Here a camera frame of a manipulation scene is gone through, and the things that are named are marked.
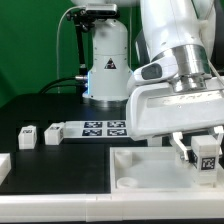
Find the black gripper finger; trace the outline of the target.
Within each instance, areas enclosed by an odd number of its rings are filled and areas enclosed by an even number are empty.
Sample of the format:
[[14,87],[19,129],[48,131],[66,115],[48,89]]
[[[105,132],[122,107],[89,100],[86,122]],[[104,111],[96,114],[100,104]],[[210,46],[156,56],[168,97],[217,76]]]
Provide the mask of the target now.
[[222,140],[224,137],[224,128],[222,126],[217,126],[214,128],[214,134],[217,142],[222,144]]
[[182,142],[183,134],[174,132],[169,135],[169,142],[176,150],[177,163],[182,167],[189,167],[192,162],[192,150]]

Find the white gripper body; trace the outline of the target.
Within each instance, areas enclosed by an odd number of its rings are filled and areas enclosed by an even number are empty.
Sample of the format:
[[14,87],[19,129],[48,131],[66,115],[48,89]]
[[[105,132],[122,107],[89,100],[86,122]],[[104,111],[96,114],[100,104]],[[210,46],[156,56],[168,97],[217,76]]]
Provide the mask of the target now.
[[133,140],[224,125],[224,88],[216,79],[204,91],[175,94],[168,83],[136,88],[126,106]]

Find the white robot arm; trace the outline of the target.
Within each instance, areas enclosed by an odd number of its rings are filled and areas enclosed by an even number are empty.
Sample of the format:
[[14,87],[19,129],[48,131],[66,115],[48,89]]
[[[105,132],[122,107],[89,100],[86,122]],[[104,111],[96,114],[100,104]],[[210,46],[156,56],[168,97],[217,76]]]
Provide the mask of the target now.
[[224,87],[210,73],[205,39],[191,0],[141,0],[143,35],[150,63],[128,81],[126,119],[134,140],[171,136],[184,159],[208,170],[219,150],[192,139],[187,149],[181,135],[224,126]]

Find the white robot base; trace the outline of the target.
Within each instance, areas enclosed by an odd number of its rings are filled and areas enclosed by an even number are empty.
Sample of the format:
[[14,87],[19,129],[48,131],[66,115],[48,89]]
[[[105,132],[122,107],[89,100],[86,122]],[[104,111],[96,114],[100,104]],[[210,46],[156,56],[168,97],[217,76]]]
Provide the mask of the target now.
[[128,65],[128,31],[116,19],[97,20],[94,25],[93,66],[87,74],[83,101],[99,107],[119,107],[129,97],[127,82],[132,75]]

